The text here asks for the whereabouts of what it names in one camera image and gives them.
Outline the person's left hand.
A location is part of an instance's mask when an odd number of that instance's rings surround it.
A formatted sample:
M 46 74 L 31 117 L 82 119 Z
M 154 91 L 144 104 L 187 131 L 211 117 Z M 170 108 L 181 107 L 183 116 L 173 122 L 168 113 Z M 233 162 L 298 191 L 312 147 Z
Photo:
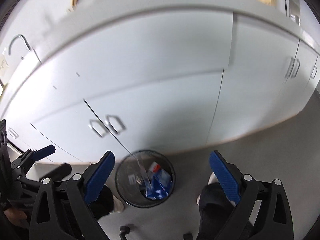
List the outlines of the person's left hand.
M 23 211 L 11 207 L 5 210 L 4 214 L 11 224 L 26 228 L 25 221 L 27 220 L 27 215 Z

